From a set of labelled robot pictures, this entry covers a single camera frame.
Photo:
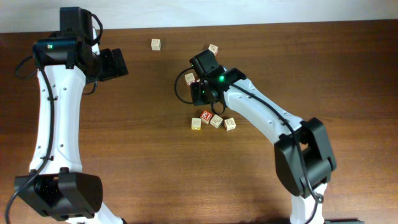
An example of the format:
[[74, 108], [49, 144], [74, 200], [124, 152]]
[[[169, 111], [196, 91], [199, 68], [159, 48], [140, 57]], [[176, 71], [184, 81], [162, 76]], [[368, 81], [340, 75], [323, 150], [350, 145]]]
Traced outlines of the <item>red letter block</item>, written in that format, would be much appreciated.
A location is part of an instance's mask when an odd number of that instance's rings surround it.
[[213, 117], [213, 114], [210, 113], [209, 111], [206, 111], [206, 110], [205, 110], [205, 111], [202, 112], [202, 114], [201, 114], [201, 116], [200, 116], [200, 119], [201, 119], [201, 121], [202, 121], [203, 123], [209, 124], [210, 121], [211, 121], [211, 119], [212, 119], [212, 117]]

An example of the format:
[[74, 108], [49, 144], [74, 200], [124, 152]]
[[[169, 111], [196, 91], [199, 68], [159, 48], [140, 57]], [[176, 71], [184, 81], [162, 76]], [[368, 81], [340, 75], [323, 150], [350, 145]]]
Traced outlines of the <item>wooden block cluster bottom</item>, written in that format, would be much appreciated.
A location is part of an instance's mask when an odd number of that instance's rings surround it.
[[223, 123], [223, 118], [215, 114], [210, 120], [210, 124], [215, 128], [219, 128]]

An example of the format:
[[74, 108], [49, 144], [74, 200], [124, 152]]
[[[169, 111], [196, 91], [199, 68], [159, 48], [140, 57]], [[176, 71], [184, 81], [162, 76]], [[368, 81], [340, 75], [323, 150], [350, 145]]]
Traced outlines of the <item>wooden block with swirl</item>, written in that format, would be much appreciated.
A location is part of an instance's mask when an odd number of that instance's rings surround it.
[[224, 120], [224, 127], [227, 131], [230, 131], [232, 129], [236, 128], [236, 123], [234, 118], [228, 118]]

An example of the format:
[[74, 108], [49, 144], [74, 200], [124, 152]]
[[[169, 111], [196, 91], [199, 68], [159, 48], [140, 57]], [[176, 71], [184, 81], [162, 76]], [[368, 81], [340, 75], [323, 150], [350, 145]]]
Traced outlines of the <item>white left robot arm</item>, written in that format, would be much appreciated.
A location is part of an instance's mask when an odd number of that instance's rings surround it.
[[80, 7], [60, 9], [60, 28], [32, 48], [40, 87], [39, 127], [29, 174], [14, 196], [43, 217], [67, 223], [122, 223], [103, 201], [103, 185], [85, 174], [78, 146], [84, 87], [127, 75], [119, 49], [100, 49], [102, 26]]

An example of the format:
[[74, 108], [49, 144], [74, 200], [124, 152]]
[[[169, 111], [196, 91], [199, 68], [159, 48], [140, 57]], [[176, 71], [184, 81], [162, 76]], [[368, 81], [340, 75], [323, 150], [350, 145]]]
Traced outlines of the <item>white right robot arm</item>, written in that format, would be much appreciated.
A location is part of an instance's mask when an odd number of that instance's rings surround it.
[[220, 102], [252, 123], [274, 146], [275, 171], [292, 196], [291, 223], [324, 223], [323, 195], [336, 160], [323, 123], [292, 115], [264, 96], [237, 68], [220, 65], [205, 50], [190, 59], [200, 81], [191, 85], [193, 105]]

